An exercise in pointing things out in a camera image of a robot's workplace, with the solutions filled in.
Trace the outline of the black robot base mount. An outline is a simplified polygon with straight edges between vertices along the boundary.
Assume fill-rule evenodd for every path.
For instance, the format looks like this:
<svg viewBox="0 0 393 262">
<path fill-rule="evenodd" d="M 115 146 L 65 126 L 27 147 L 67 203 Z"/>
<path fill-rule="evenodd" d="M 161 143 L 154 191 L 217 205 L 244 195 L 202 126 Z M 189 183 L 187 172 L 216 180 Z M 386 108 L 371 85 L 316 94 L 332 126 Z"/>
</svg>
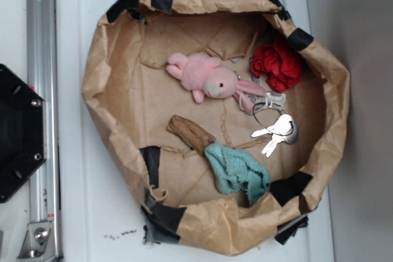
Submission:
<svg viewBox="0 0 393 262">
<path fill-rule="evenodd" d="M 44 100 L 1 65 L 1 203 L 45 161 Z"/>
</svg>

